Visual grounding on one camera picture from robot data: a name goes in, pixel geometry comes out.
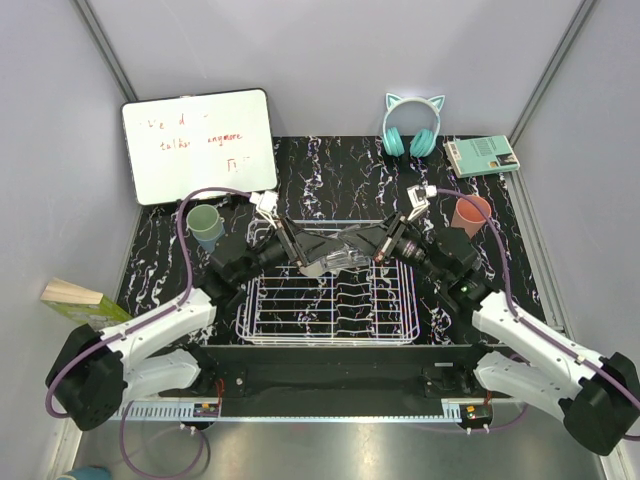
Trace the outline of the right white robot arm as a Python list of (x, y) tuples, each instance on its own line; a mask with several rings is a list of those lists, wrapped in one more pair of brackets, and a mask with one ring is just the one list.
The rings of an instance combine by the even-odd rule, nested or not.
[(446, 227), (425, 239), (402, 215), (367, 227), (352, 227), (341, 239), (377, 263), (411, 266), (436, 282), (442, 303), (471, 325), (519, 355), (496, 350), (454, 371), (466, 396), (482, 390), (504, 393), (558, 419), (587, 450), (607, 456), (639, 419), (635, 364), (616, 352), (606, 357), (563, 336), (496, 290), (479, 270), (465, 231)]

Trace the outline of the green plastic cup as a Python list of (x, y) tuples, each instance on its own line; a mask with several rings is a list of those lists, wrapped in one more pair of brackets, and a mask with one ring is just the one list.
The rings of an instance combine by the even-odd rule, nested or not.
[(223, 220), (217, 208), (202, 204), (192, 208), (187, 217), (186, 224), (194, 237), (202, 241), (213, 241), (224, 233)]

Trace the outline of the white faceted mug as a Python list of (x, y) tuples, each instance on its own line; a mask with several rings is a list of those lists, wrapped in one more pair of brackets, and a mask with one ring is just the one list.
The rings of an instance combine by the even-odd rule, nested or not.
[(315, 278), (321, 277), (328, 272), (328, 269), (321, 263), (314, 263), (306, 267), (300, 267), (299, 271), (302, 275)]

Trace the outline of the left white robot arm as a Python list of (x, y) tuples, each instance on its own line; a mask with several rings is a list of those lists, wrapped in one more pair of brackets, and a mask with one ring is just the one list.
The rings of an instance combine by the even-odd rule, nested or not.
[(75, 328), (45, 378), (47, 413), (90, 431), (130, 401), (175, 389), (208, 394), (216, 382), (215, 360), (199, 347), (166, 347), (235, 314), (246, 297), (244, 285), (260, 274), (287, 264), (309, 267), (342, 247), (336, 236), (282, 218), (270, 236), (244, 245), (226, 263), (215, 262), (199, 284), (189, 282), (173, 300), (101, 331)]

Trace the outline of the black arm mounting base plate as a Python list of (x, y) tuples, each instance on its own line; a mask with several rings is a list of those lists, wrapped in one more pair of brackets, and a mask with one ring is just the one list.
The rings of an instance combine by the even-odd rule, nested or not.
[(418, 417), (443, 399), (485, 400), (472, 377), (480, 345), (208, 346), (232, 417)]

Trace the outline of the clear glass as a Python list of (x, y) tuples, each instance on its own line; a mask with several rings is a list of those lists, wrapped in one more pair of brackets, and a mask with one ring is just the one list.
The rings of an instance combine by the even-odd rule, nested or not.
[(330, 272), (338, 275), (341, 271), (365, 268), (370, 265), (370, 259), (355, 247), (344, 244), (339, 249), (334, 249), (320, 260), (320, 266), (324, 273)]
[(475, 271), (480, 272), (482, 275), (484, 275), (485, 273), (485, 266), (484, 266), (484, 251), (482, 249), (478, 249), (476, 247), (473, 248), (474, 253), (476, 255), (475, 260), (473, 261), (472, 267)]

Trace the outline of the blue plastic cup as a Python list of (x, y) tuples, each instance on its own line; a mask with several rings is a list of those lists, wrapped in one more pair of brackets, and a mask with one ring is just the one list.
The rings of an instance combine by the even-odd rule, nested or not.
[(209, 254), (213, 253), (218, 244), (218, 238), (201, 238), (194, 236), (198, 244)]

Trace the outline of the pink plastic cup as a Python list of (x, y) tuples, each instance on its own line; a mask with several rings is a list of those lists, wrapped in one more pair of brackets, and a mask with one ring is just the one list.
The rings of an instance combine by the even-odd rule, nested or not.
[(451, 226), (461, 228), (469, 238), (473, 238), (491, 216), (490, 204), (482, 197), (472, 195), (471, 201), (459, 198), (456, 202)]

